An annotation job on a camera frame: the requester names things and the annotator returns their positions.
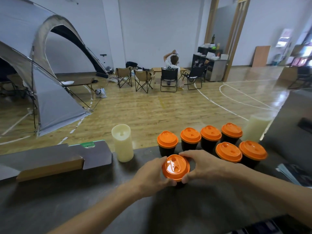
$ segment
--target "person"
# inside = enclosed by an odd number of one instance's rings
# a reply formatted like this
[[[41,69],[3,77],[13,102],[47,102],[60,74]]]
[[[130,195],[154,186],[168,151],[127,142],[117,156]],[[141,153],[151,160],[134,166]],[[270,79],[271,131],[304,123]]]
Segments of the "person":
[[[172,52],[166,54],[163,56],[163,61],[165,62],[166,69],[168,70],[173,70],[173,69],[178,69],[177,70],[177,76],[178,78],[180,77],[180,67],[177,66],[179,63],[179,57],[177,55],[177,51],[173,50]]]
[[[196,162],[195,169],[182,178],[182,183],[194,179],[240,182],[312,228],[312,189],[271,177],[239,163],[224,161],[204,150],[189,150],[180,155],[190,157]],[[99,234],[137,200],[152,196],[165,187],[175,186],[177,183],[174,180],[162,180],[160,177],[166,158],[147,162],[130,181],[48,234]]]

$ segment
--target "chair backrest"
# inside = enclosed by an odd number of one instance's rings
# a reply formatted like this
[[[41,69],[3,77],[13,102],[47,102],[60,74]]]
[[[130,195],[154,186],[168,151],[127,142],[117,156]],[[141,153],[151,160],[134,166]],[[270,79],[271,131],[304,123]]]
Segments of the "chair backrest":
[[[304,76],[309,77],[310,76],[310,67],[309,66],[298,66],[297,67],[297,74],[299,78],[302,78]]]
[[[23,80],[19,76],[19,74],[10,74],[7,76],[7,78],[15,84],[20,90],[25,89],[25,86],[23,85]]]
[[[128,67],[128,68],[116,68],[115,70],[115,74],[118,76],[118,77],[127,77],[127,76],[131,76],[131,68]]]
[[[145,70],[145,71],[137,71],[137,70],[135,70],[135,77],[139,81],[149,81],[152,78],[150,73],[147,70]]]
[[[208,67],[208,65],[204,65],[201,67],[194,66],[191,69],[189,77],[201,77],[203,75],[203,73],[205,72],[205,70],[207,69],[207,67]]]
[[[177,80],[177,70],[177,68],[172,70],[161,68],[161,79]]]

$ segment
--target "person's left hand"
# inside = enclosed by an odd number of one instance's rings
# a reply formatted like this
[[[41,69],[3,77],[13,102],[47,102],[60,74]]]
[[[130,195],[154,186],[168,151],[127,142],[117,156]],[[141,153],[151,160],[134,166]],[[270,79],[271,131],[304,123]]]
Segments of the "person's left hand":
[[[144,164],[129,181],[132,188],[137,189],[138,199],[149,197],[167,186],[176,186],[177,182],[172,179],[161,179],[161,167],[167,157],[155,158]]]

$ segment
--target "white pillar candle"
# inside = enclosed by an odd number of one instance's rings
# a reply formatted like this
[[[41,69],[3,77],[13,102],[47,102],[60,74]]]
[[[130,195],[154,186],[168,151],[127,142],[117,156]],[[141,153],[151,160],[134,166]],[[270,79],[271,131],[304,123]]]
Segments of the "white pillar candle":
[[[134,155],[130,127],[126,124],[114,126],[112,136],[114,138],[117,159],[121,162],[130,161]]]
[[[251,115],[245,128],[243,129],[242,141],[251,140],[259,142],[269,123],[274,119],[276,113],[259,113]]]

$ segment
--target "hand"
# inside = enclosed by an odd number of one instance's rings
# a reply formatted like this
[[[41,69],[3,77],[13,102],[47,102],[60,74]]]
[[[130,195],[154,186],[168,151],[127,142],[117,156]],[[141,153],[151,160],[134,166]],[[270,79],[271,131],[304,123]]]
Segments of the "hand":
[[[237,165],[219,159],[204,150],[188,150],[179,153],[179,155],[190,157],[196,162],[195,169],[184,175],[182,183],[187,183],[193,179],[215,180],[217,178],[230,178],[232,170]]]
[[[172,179],[162,180],[160,177],[161,167],[167,157],[155,158],[144,164],[129,181],[131,187],[137,189],[138,198],[149,197],[167,186],[176,186],[177,182]]]

